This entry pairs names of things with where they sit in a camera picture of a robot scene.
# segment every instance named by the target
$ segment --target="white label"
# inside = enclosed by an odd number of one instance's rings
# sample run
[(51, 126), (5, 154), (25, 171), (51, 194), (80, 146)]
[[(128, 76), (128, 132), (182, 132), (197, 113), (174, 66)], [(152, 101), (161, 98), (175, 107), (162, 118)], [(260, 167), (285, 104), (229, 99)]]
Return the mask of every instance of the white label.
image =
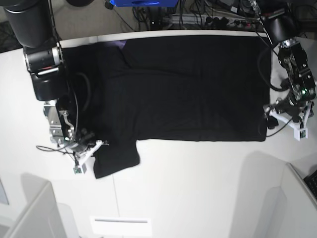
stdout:
[(237, 13), (237, 12), (238, 12), (238, 8), (236, 8), (236, 7), (234, 7), (234, 6), (232, 6), (230, 10), (231, 10), (232, 12), (234, 12), (234, 13)]
[(148, 218), (90, 217), (93, 232), (104, 236), (151, 237)]
[(0, 203), (9, 205), (9, 201), (8, 201), (8, 198), (6, 197), (5, 190), (1, 183), (1, 180), (0, 180)]

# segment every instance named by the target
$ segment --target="cable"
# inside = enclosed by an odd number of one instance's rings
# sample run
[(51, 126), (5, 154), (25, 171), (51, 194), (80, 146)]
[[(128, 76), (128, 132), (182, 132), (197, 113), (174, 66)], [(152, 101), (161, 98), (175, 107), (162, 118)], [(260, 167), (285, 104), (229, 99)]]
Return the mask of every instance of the cable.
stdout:
[(186, 3), (186, 0), (182, 0), (182, 4), (181, 4), (181, 9), (180, 9), (180, 19), (182, 21), (182, 26), (184, 25), (184, 21), (183, 21), (183, 13), (184, 13), (184, 9), (185, 9), (185, 3)]
[(61, 147), (59, 149), (53, 149), (53, 148), (50, 148), (50, 147), (47, 147), (47, 146), (43, 146), (43, 145), (36, 145), (35, 147), (38, 149), (38, 150), (41, 150), (41, 151), (45, 151), (45, 152), (60, 152), (62, 154), (67, 154), (69, 152), (63, 152), (62, 150), (65, 149), (68, 147), (69, 145), (66, 145), (64, 147)]
[(77, 72), (76, 75), (82, 77), (86, 83), (86, 88), (87, 88), (87, 99), (86, 99), (86, 102), (81, 110), (80, 113), (84, 113), (87, 108), (89, 107), (90, 105), (90, 101), (91, 101), (91, 85), (90, 85), (90, 81), (89, 81), (89, 78), (84, 74), (84, 73), (81, 73), (81, 72)]
[(118, 15), (118, 17), (120, 17), (120, 19), (124, 22), (124, 24), (126, 24), (132, 31), (136, 32), (136, 30), (134, 30), (115, 9), (113, 9), (113, 11)]
[(276, 51), (274, 50), (274, 48), (273, 48), (272, 46), (270, 46), (270, 45), (262, 38), (262, 36), (260, 36), (260, 34), (258, 33), (258, 31), (253, 27), (252, 22), (251, 22), (251, 21), (249, 20), (249, 18), (247, 17), (247, 14), (245, 13), (245, 11), (244, 11), (244, 9), (241, 7), (241, 5), (240, 5), (240, 8), (241, 8), (243, 14), (245, 15), (246, 21), (248, 21), (248, 23), (250, 24), (252, 30), (258, 35), (258, 37), (261, 39), (261, 41), (262, 41), (268, 48), (270, 48), (271, 51), (273, 51), (273, 53), (274, 53), (274, 54), (277, 56), (277, 58), (279, 59), (278, 53), (276, 53)]
[(145, 24), (145, 27), (146, 27), (147, 31), (149, 31), (150, 30), (150, 26), (148, 25), (148, 22), (147, 22), (148, 16), (144, 17), (143, 11), (144, 11), (144, 9), (142, 8), (139, 13), (140, 13), (140, 16), (142, 18), (142, 21)]
[(55, 25), (55, 18), (54, 18), (54, 13), (53, 13), (53, 5), (52, 5), (52, 0), (49, 0), (49, 4), (50, 4), (50, 15), (51, 15), (51, 21), (52, 21), (52, 27), (53, 27), (53, 34), (55, 36), (55, 38), (60, 41), (61, 37), (59, 36), (57, 29), (56, 29), (56, 25)]
[(136, 13), (136, 8), (135, 7), (132, 8), (132, 13), (133, 13), (134, 18), (137, 19), (137, 21), (138, 21), (138, 29), (139, 29), (139, 31), (141, 31), (141, 21), (139, 19), (139, 13), (138, 12)]
[(181, 19), (182, 19), (182, 0), (178, 1), (179, 4), (179, 29), (182, 29), (182, 25), (181, 25)]
[(271, 137), (271, 136), (274, 136), (274, 135), (278, 134), (280, 131), (282, 131), (282, 130), (291, 122), (292, 119), (293, 119), (293, 118), (291, 118), (291, 119), (290, 119), (284, 126), (282, 126), (278, 131), (274, 132), (274, 133), (271, 134), (271, 135), (267, 135), (266, 137), (268, 138), (268, 137)]
[(190, 5), (189, 10), (190, 10), (190, 12), (191, 12), (192, 14), (194, 14), (194, 16), (195, 16), (195, 18), (196, 18), (197, 25), (199, 26), (200, 24), (199, 24), (199, 22), (198, 22), (198, 17), (197, 17), (196, 14), (200, 14), (200, 13), (198, 13), (198, 12), (195, 11), (195, 10), (193, 10), (194, 4), (196, 4), (196, 1), (194, 1), (194, 2)]
[(65, 149), (65, 151), (66, 151), (66, 154), (75, 162), (75, 159), (70, 156), (71, 153), (69, 153), (66, 149)]
[(76, 103), (76, 125), (75, 125), (75, 131), (74, 131), (74, 139), (75, 139), (76, 134), (77, 134), (77, 129), (78, 129), (78, 115), (79, 115), (79, 110), (78, 110), (77, 96), (76, 96), (76, 93), (75, 93), (74, 88), (73, 88), (73, 93), (74, 93), (74, 98), (75, 98), (75, 103)]
[(194, 0), (194, 2), (195, 2), (195, 5), (196, 5), (196, 7), (197, 7), (198, 14), (199, 14), (199, 17), (200, 17), (200, 22), (201, 22), (201, 25), (202, 25), (202, 28), (203, 28), (204, 26), (203, 26), (202, 15), (201, 15), (201, 13), (200, 13), (200, 10), (199, 10), (199, 7), (198, 7), (198, 4), (197, 4), (196, 0)]
[(266, 78), (264, 77), (264, 75), (263, 75), (263, 73), (262, 73), (262, 71), (261, 71), (261, 60), (262, 60), (264, 54), (267, 52), (268, 49), (269, 49), (269, 48), (264, 48), (264, 50), (263, 50), (263, 51), (259, 54), (259, 56), (258, 56), (257, 66), (258, 66), (259, 74), (260, 74), (260, 76), (261, 76), (261, 79), (266, 83), (266, 85), (267, 85), (268, 87), (270, 87), (271, 89), (273, 89), (274, 91), (277, 91), (277, 92), (284, 92), (284, 91), (288, 90), (288, 88), (285, 88), (285, 89), (284, 89), (284, 88), (277, 88), (277, 87), (273, 86), (273, 85), (271, 84), (271, 82), (269, 82), (269, 81), (266, 80)]

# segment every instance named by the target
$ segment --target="floor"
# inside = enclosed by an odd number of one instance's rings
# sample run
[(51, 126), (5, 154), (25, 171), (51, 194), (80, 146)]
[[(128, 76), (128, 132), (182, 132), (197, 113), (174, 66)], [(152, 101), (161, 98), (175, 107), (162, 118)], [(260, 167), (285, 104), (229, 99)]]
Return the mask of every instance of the floor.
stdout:
[(3, 238), (7, 231), (8, 227), (0, 225), (0, 238)]
[[(57, 31), (63, 40), (131, 31), (113, 11), (104, 7), (105, 0), (94, 0), (87, 7), (73, 7), (65, 0), (53, 0)], [(117, 7), (121, 17), (137, 29), (131, 7)], [(3, 8), (0, 22), (6, 21)]]

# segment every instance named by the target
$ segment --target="black t-shirt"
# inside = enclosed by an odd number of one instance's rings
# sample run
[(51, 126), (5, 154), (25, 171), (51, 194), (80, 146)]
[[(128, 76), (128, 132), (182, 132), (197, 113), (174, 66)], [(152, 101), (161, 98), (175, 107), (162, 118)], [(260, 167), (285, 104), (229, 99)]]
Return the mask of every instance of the black t-shirt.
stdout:
[[(139, 164), (137, 140), (264, 141), (264, 48), (258, 37), (204, 35), (66, 49), (70, 70), (92, 85), (79, 123), (110, 143), (95, 153), (96, 178)], [(270, 56), (262, 61), (268, 79)]]

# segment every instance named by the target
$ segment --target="black cable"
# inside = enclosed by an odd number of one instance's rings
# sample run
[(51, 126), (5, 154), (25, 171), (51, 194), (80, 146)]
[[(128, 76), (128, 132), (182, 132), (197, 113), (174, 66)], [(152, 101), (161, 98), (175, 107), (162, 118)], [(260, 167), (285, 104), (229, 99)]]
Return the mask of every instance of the black cable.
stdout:
[(124, 24), (126, 24), (132, 31), (136, 32), (136, 30), (134, 30), (115, 9), (113, 9), (113, 11), (118, 15), (118, 17), (120, 17), (120, 19), (124, 22)]
[(271, 134), (271, 135), (267, 135), (266, 137), (268, 138), (268, 137), (271, 137), (271, 136), (274, 136), (274, 135), (276, 135), (276, 134), (278, 134), (280, 131), (282, 131), (290, 122), (291, 122), (291, 120), (292, 120), (293, 118), (291, 118), (284, 126), (282, 126), (279, 130), (277, 130), (276, 132), (274, 132), (273, 134)]
[(185, 9), (185, 3), (186, 3), (186, 0), (182, 0), (181, 9), (180, 9), (180, 13), (179, 13), (182, 25), (184, 25), (183, 13), (184, 13), (184, 9)]
[(198, 4), (197, 4), (196, 0), (194, 0), (194, 2), (195, 2), (195, 5), (196, 5), (196, 7), (197, 7), (198, 14), (199, 14), (199, 17), (200, 17), (200, 22), (201, 22), (202, 29), (203, 29), (203, 28), (204, 28), (204, 26), (203, 26), (203, 18), (202, 18), (202, 14), (200, 13), (200, 10), (199, 10), (199, 7), (198, 7)]
[(189, 6), (189, 10), (190, 10), (190, 12), (191, 12), (192, 14), (194, 14), (194, 16), (195, 16), (195, 18), (196, 18), (197, 25), (199, 26), (198, 17), (197, 17), (197, 15), (196, 15), (197, 11), (194, 11), (194, 10), (193, 10), (194, 4), (195, 4), (195, 3), (193, 2), (193, 3)]
[(260, 34), (258, 33), (258, 31), (253, 27), (252, 22), (249, 20), (249, 18), (247, 17), (247, 14), (245, 13), (244, 9), (241, 7), (241, 2), (240, 2), (240, 8), (245, 16), (245, 20), (248, 21), (248, 23), (250, 24), (252, 30), (258, 35), (258, 37), (261, 39), (261, 41), (268, 47), (271, 49), (271, 51), (273, 51), (273, 53), (277, 56), (277, 58), (279, 59), (278, 53), (276, 53), (276, 51), (274, 50), (274, 48), (269, 45), (263, 38), (262, 36), (260, 36)]
[(136, 12), (136, 8), (135, 7), (132, 8), (132, 12), (133, 12), (134, 18), (137, 19), (137, 21), (138, 21), (138, 29), (139, 29), (139, 31), (141, 31), (141, 21), (139, 19), (139, 12)]
[(43, 145), (36, 145), (35, 146), (38, 150), (41, 150), (41, 151), (44, 151), (44, 152), (60, 152), (62, 154), (69, 154), (69, 152), (63, 152), (62, 150), (65, 149), (68, 147), (68, 145), (64, 146), (64, 147), (61, 147), (59, 149), (53, 149), (53, 148), (50, 148), (50, 147), (47, 147), (47, 146), (43, 146)]
[(84, 113), (87, 108), (89, 107), (90, 105), (90, 101), (91, 101), (91, 96), (92, 96), (92, 93), (91, 93), (91, 85), (90, 85), (90, 80), (89, 78), (84, 74), (84, 73), (81, 73), (81, 72), (77, 72), (76, 75), (82, 77), (86, 83), (86, 89), (87, 89), (87, 98), (86, 98), (86, 101), (85, 101), (85, 104), (83, 105), (83, 108), (81, 109), (80, 113)]
[(144, 11), (144, 9), (143, 9), (143, 8), (138, 9), (138, 8), (139, 8), (139, 7), (133, 7), (133, 8), (132, 8), (132, 10), (133, 10), (133, 11), (132, 11), (132, 12), (133, 12), (133, 16), (135, 17), (135, 19), (137, 19), (137, 21), (139, 21), (139, 22), (141, 22), (141, 23), (145, 23), (145, 21), (148, 19), (148, 16), (145, 17), (145, 18), (143, 18), (143, 19), (140, 19), (138, 13), (141, 14), (141, 15), (143, 15), (142, 11)]
[(148, 25), (148, 23), (147, 23), (147, 19), (148, 19), (148, 16), (144, 16), (144, 14), (143, 14), (143, 11), (144, 11), (144, 9), (143, 8), (141, 8), (140, 10), (138, 10), (137, 9), (137, 20), (138, 21), (140, 21), (141, 23), (144, 23), (145, 24), (145, 27), (146, 27), (146, 30), (147, 31), (149, 31), (150, 30), (150, 27), (149, 27), (149, 25)]
[(73, 157), (70, 156), (72, 153), (69, 153), (66, 149), (65, 149), (65, 151), (66, 151), (66, 154), (69, 155), (69, 157), (75, 162), (76, 157), (73, 155), (74, 158), (75, 158), (74, 159)]
[(182, 0), (178, 0), (178, 4), (179, 4), (179, 29), (182, 29), (182, 25), (181, 25), (181, 11), (182, 11)]
[(277, 92), (284, 92), (286, 91), (288, 88), (277, 88), (275, 86), (273, 86), (271, 84), (271, 82), (267, 81), (267, 79), (264, 77), (262, 71), (261, 71), (261, 60), (264, 56), (264, 54), (267, 52), (267, 50), (269, 50), (269, 48), (264, 48), (264, 50), (259, 54), (258, 56), (258, 60), (257, 60), (257, 66), (258, 66), (258, 71), (259, 71), (259, 74), (261, 76), (261, 79), (266, 83), (266, 85), (268, 87), (270, 87), (271, 89), (273, 89), (274, 91), (277, 91)]
[(56, 29), (56, 24), (55, 24), (55, 18), (54, 18), (54, 13), (53, 13), (53, 5), (52, 5), (52, 0), (49, 0), (49, 4), (50, 4), (50, 16), (51, 16), (51, 21), (52, 21), (52, 27), (53, 27), (53, 34), (54, 37), (60, 41), (61, 37), (59, 36), (57, 29)]

